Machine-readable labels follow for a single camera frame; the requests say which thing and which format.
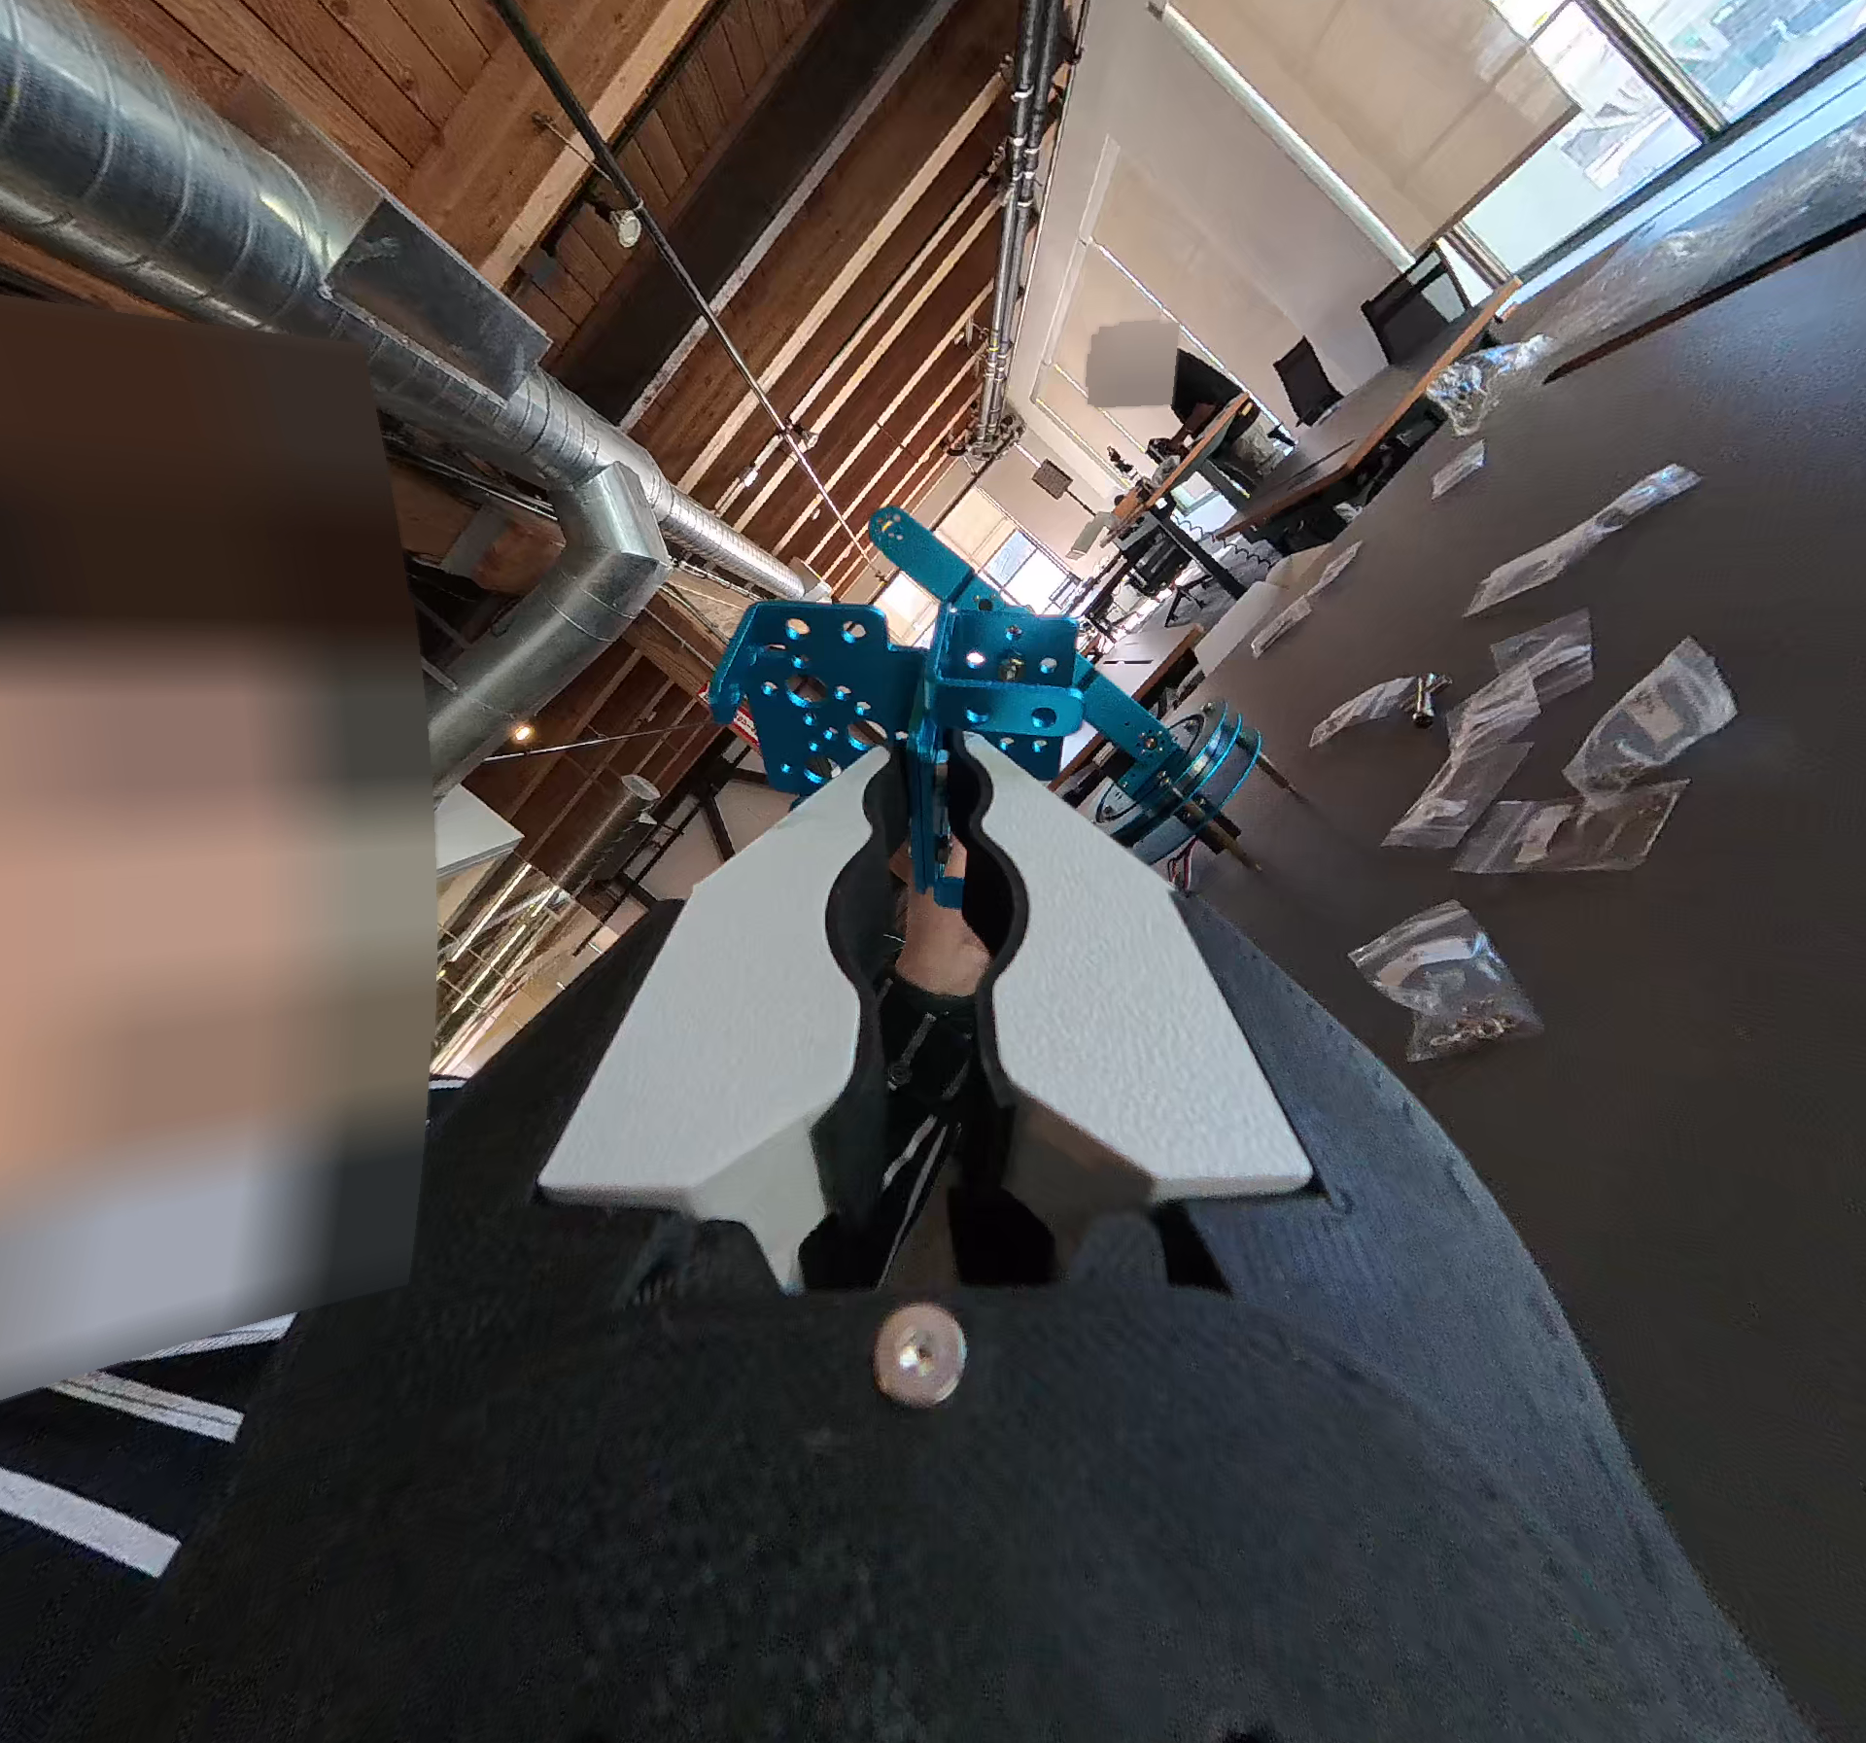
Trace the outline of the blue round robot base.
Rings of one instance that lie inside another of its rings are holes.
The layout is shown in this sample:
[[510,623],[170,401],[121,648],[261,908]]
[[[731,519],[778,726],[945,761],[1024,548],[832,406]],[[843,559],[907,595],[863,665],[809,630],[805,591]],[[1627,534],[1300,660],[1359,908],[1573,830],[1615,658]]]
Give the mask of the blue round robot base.
[[1241,833],[1228,806],[1259,761],[1259,731],[1223,703],[1154,729],[1164,744],[1102,787],[1088,808],[1092,827],[1152,869],[1195,844],[1238,850]]

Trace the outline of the person's left hand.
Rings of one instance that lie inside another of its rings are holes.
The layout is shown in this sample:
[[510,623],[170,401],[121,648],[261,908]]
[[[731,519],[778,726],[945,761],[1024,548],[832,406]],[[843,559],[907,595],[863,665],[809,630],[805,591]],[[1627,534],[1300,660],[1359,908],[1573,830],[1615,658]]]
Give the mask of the person's left hand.
[[990,965],[992,949],[958,908],[945,908],[932,894],[907,895],[899,980],[934,999],[969,1000]]

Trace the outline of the white board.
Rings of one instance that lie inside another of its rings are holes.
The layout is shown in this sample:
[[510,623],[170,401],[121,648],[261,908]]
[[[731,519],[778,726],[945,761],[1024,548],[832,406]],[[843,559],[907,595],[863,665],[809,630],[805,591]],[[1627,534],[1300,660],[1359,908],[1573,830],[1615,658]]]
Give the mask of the white board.
[[440,886],[498,862],[523,844],[523,833],[464,787],[434,804],[434,862]]

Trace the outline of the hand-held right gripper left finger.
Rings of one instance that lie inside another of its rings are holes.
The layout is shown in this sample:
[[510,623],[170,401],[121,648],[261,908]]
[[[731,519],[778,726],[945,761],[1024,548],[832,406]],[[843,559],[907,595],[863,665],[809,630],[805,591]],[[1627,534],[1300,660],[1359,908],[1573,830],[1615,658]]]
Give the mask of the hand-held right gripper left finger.
[[874,838],[869,752],[687,900],[539,1174],[562,1204],[743,1224],[781,1288],[827,1213],[811,1129],[855,1066],[830,892]]

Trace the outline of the silver air duct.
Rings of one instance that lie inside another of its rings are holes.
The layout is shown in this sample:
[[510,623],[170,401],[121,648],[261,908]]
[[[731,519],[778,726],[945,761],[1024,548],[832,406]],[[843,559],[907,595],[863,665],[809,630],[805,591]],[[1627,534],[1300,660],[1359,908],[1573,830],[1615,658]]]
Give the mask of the silver air duct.
[[814,585],[539,367],[543,335],[279,94],[226,121],[75,0],[1,0],[4,228],[196,321],[356,348],[377,408],[548,495],[560,550],[428,685],[443,797],[664,585],[668,544],[764,599]]

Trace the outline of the scattered small clear parts bags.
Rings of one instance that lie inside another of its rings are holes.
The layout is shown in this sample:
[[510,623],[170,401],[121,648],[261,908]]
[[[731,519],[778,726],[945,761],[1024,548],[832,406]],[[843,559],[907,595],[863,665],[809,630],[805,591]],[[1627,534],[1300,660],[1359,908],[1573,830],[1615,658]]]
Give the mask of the scattered small clear parts bags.
[[[1627,653],[1596,601],[1627,552],[1695,519],[1703,471],[1652,447],[1574,471],[1490,424],[1381,495],[1250,645],[1247,705],[1289,790],[1247,790],[1240,924],[1302,927],[1408,1068],[1543,1036],[1527,949],[1478,892],[1640,869],[1685,756],[1736,717],[1699,640]],[[1415,729],[1402,695],[1426,673],[1451,688]]]

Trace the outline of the thin black ceiling pipe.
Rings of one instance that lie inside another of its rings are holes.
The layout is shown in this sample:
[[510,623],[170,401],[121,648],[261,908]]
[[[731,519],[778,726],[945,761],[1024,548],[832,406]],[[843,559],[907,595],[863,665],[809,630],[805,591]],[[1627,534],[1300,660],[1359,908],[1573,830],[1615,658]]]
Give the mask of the thin black ceiling pipe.
[[602,138],[600,125],[589,115],[583,102],[573,94],[569,79],[559,72],[554,60],[548,56],[546,47],[543,44],[537,31],[529,25],[523,7],[516,0],[487,0],[498,15],[503,26],[514,38],[523,56],[530,69],[539,76],[541,83],[546,88],[548,98],[557,103],[562,117],[575,132],[575,139],[588,149],[588,164],[596,170],[622,198],[625,211],[629,211],[642,225],[643,235],[651,240],[664,262],[668,262],[677,286],[689,297],[692,308],[698,312],[707,329],[719,339],[725,349],[726,360],[733,370],[743,379],[755,403],[762,408],[766,418],[774,422],[778,441],[789,453],[792,461],[802,468],[805,481],[814,488],[821,507],[836,521],[842,535],[849,542],[855,553],[862,557],[863,538],[852,528],[849,518],[843,515],[830,495],[825,484],[816,472],[807,449],[802,443],[800,432],[794,424],[779,412],[770,401],[766,389],[751,370],[746,357],[739,352],[736,343],[725,329],[721,313],[712,308],[711,299],[703,293],[698,282],[687,270],[678,250],[673,244],[673,239],[664,233],[661,225],[649,212],[645,200],[637,192],[636,185],[622,170],[615,151]]

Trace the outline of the blue metal robot arm bracket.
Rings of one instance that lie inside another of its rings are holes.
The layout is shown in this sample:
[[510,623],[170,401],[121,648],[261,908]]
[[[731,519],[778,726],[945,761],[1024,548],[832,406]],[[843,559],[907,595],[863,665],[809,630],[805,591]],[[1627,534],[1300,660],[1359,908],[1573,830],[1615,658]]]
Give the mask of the blue metal robot arm bracket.
[[1072,619],[1016,604],[910,514],[869,519],[875,548],[934,602],[924,647],[891,639],[886,614],[848,602],[751,606],[708,688],[719,723],[745,721],[769,783],[807,799],[859,757],[899,759],[913,886],[958,908],[949,873],[947,769],[972,735],[1026,773],[1060,773],[1088,717],[1092,662]]

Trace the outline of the crumpled clear plastic bag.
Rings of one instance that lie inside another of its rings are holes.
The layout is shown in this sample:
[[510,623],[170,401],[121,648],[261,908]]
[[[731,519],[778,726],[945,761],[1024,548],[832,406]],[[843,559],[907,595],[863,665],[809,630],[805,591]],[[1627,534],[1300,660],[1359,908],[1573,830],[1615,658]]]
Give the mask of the crumpled clear plastic bag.
[[1433,375],[1426,401],[1457,438],[1474,438],[1500,406],[1539,386],[1557,349],[1553,334],[1539,332],[1509,345],[1460,355]]

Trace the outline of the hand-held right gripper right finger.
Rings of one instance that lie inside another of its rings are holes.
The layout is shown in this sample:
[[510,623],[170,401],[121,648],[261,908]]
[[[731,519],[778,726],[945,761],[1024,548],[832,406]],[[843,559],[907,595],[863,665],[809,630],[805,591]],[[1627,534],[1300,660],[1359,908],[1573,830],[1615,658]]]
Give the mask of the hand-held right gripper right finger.
[[1288,1197],[1312,1163],[1164,880],[984,737],[955,761],[1007,1185],[1031,1209]]

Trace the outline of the person's striped black shirt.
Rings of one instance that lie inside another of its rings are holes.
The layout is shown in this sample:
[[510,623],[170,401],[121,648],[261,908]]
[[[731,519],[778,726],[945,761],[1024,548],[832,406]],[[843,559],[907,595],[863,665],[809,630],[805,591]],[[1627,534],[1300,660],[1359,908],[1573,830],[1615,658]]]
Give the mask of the person's striped black shirt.
[[227,1483],[291,1313],[1,1403],[1,1738],[46,1739]]

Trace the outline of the beige roller blind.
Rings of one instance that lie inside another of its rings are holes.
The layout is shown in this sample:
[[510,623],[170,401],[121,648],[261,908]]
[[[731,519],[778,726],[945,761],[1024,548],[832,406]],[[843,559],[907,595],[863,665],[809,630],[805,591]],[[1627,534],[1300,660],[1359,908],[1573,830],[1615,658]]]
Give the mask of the beige roller blind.
[[1579,103],[1502,0],[1152,0],[1408,256]]
[[1302,341],[1345,394],[1387,365],[1363,305],[1395,264],[1293,164],[1272,169],[1268,195],[1202,198],[1107,141],[1081,237],[1280,416],[1274,364]]

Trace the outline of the dark desk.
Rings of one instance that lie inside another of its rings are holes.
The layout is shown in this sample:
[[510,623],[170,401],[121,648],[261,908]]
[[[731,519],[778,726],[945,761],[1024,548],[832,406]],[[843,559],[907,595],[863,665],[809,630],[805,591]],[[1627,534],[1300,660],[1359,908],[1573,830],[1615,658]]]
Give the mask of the dark desk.
[[[1862,1739],[1862,237],[1553,379],[1233,654],[1300,793],[1200,937],[1323,1197],[1186,1209],[1200,1283],[1069,1304],[1061,1600],[1026,1736]],[[1625,870],[1387,848],[1441,734],[1310,752],[1364,685],[1474,692],[1582,608],[1592,681],[1500,803],[1691,639],[1736,715]]]

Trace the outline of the grey ceiling pipe bundle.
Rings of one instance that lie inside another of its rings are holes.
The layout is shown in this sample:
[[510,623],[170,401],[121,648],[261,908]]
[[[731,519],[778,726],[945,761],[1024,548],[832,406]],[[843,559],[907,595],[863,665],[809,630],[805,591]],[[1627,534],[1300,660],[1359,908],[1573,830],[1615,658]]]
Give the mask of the grey ceiling pipe bundle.
[[1005,390],[1013,355],[1024,239],[1036,198],[1037,149],[1056,72],[1063,0],[1022,0],[1011,65],[1011,124],[1005,148],[1007,192],[1002,211],[984,380],[967,456],[977,464],[1007,441]]

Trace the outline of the black computer monitor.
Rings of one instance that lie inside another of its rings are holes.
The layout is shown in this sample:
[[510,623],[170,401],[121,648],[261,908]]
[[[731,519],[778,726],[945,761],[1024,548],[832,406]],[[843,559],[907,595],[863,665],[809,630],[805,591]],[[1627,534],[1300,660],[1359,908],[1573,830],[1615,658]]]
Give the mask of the black computer monitor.
[[1184,443],[1194,443],[1219,412],[1246,397],[1241,386],[1228,379],[1219,365],[1191,349],[1178,349],[1173,357],[1173,376],[1169,389],[1169,408],[1176,422],[1176,432]]

